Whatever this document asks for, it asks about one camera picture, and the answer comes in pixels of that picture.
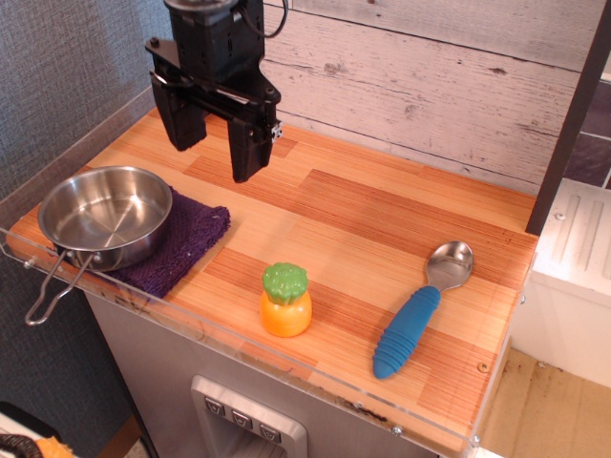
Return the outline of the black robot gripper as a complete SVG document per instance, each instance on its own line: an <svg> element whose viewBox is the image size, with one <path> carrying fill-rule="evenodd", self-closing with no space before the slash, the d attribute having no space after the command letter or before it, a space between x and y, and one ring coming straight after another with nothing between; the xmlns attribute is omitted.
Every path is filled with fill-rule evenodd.
<svg viewBox="0 0 611 458"><path fill-rule="evenodd" d="M283 136L279 91L263 76L262 1L166 1L173 38L151 38L154 99L170 142L183 152L206 137L206 112L227 122L233 179L269 164Z"/></svg>

